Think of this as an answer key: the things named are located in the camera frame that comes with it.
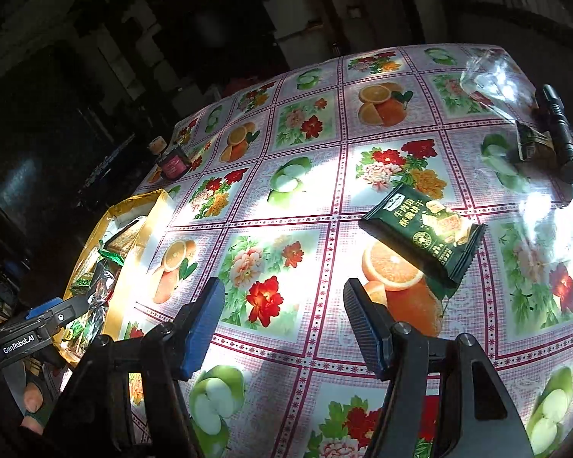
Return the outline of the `person's left hand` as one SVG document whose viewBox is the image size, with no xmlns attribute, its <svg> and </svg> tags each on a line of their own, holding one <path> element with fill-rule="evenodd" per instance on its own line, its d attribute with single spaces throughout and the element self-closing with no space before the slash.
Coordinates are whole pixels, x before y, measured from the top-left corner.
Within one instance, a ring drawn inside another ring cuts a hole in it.
<svg viewBox="0 0 573 458">
<path fill-rule="evenodd" d="M 42 435 L 47 422 L 48 406 L 44 403 L 44 396 L 34 382 L 28 382 L 23 390 L 22 404 L 24 417 L 21 426 Z"/>
</svg>

